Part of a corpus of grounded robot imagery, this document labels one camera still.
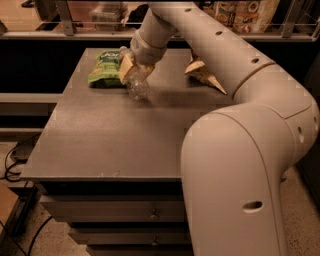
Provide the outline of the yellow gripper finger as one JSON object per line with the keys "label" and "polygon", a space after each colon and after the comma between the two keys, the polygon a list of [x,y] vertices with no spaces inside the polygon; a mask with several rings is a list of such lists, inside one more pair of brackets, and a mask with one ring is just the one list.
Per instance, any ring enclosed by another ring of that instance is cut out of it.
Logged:
{"label": "yellow gripper finger", "polygon": [[125,84],[128,77],[134,68],[134,62],[129,54],[125,54],[119,68],[119,79],[122,84]]}
{"label": "yellow gripper finger", "polygon": [[142,80],[145,80],[155,69],[154,65],[140,65],[139,66],[139,72],[140,72],[140,78]]}

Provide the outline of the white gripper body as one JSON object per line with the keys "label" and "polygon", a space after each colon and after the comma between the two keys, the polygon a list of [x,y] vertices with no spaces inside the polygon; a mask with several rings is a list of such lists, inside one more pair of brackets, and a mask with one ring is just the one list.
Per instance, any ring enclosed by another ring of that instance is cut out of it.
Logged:
{"label": "white gripper body", "polygon": [[135,31],[131,42],[130,49],[134,54],[135,60],[142,65],[153,65],[159,62],[164,56],[167,48],[158,48],[149,45],[140,35],[138,30]]}

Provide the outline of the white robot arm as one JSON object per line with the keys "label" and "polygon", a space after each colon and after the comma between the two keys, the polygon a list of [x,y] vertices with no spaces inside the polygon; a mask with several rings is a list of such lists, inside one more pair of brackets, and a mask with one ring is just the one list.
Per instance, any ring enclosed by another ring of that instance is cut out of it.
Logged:
{"label": "white robot arm", "polygon": [[233,103],[199,118],[181,150],[194,256],[289,256],[282,174],[315,143],[319,108],[284,69],[192,2],[152,2],[130,42],[160,61],[180,33]]}

